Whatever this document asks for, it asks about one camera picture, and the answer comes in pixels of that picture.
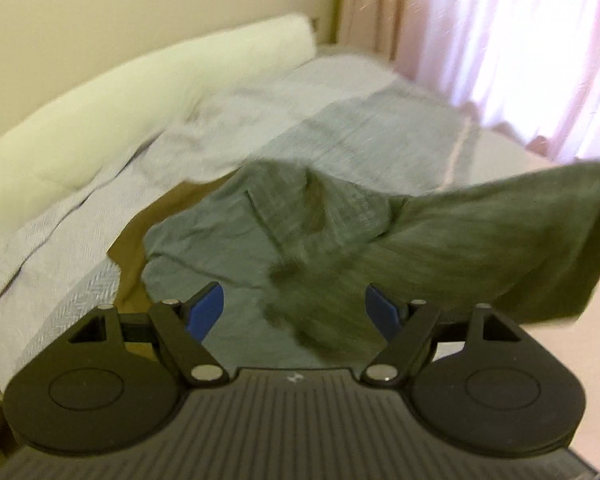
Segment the white pillow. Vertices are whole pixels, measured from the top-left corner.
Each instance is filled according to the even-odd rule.
[[[46,104],[0,138],[0,238],[203,97],[315,53],[308,18],[290,14],[147,54]]]

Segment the wall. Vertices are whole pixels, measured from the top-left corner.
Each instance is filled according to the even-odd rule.
[[[0,0],[0,135],[123,61],[295,10],[330,37],[333,0]]]

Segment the brown fabric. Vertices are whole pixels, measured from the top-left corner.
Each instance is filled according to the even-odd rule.
[[[120,268],[120,286],[113,300],[119,312],[146,312],[152,305],[140,279],[146,257],[142,240],[154,225],[189,207],[224,184],[233,173],[206,184],[181,182],[143,209],[122,230],[107,255]]]

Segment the wrinkled fabric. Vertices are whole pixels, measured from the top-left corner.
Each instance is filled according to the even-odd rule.
[[[580,314],[600,277],[600,163],[392,196],[260,162],[144,241],[152,299],[225,286],[205,346],[229,368],[359,370],[384,345],[369,283],[400,302],[492,303],[520,323]]]

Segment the curtain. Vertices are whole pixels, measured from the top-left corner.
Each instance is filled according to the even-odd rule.
[[[343,0],[338,41],[559,162],[600,157],[600,0]]]

